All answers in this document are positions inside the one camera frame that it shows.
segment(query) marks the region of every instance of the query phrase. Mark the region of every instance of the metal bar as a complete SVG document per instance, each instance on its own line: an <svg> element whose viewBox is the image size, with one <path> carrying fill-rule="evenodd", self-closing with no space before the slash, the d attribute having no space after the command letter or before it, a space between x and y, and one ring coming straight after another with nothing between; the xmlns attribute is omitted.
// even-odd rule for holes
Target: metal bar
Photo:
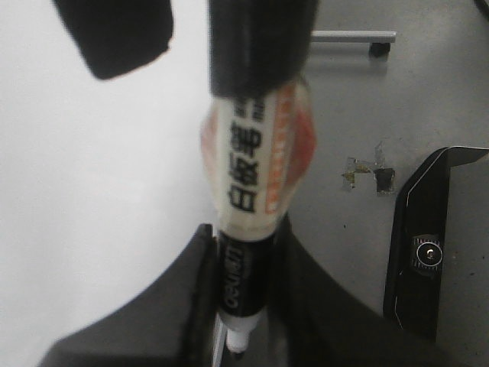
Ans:
<svg viewBox="0 0 489 367"><path fill-rule="evenodd" d="M312 42L393 44L396 31L313 31Z"/></svg>

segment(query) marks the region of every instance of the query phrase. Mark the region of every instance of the deli logo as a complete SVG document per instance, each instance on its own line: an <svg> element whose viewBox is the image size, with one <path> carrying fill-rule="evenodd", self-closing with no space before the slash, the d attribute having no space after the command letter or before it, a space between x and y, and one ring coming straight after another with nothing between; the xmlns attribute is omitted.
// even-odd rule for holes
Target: deli logo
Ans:
<svg viewBox="0 0 489 367"><path fill-rule="evenodd" d="M224 257L224 303L231 309L238 308L239 288L243 271L243 251L228 245Z"/></svg>

